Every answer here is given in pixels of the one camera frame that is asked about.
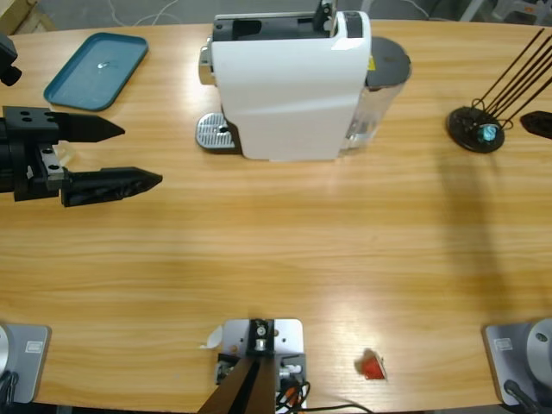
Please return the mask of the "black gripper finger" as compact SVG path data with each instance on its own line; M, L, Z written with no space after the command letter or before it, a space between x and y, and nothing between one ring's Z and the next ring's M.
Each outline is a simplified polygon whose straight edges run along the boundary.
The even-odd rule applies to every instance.
M537 136L552 138L552 113L547 111L532 111L520 117L524 129Z
M55 112L38 107L4 106L3 125L11 140L41 143L94 143L125 133L123 128L101 116Z
M119 201L149 191L162 180L162 175L137 167L66 172L61 187L61 202L65 207L76 207Z

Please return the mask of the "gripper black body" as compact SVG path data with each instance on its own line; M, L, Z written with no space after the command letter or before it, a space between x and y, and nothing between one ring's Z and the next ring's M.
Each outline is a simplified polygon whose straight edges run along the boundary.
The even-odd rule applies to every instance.
M59 118L1 120L1 192L16 202L56 198L65 168L54 150L64 131Z

